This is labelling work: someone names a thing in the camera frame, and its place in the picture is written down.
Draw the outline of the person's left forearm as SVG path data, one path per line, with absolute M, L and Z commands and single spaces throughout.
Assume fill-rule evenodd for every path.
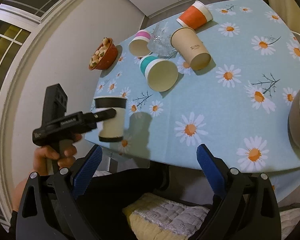
M 27 183 L 27 178 L 23 179 L 14 189 L 13 197 L 12 197 L 12 210 L 18 212 L 20 202 L 22 199 L 23 191 L 25 189 Z

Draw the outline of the person's left hand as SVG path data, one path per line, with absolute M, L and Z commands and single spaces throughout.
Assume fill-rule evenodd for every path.
M 77 148 L 73 144 L 65 148 L 63 157 L 50 146 L 39 147 L 34 151 L 33 169 L 29 174 L 37 172 L 40 176 L 47 176 L 47 159 L 57 161 L 59 168 L 70 168 L 76 161 L 76 153 Z

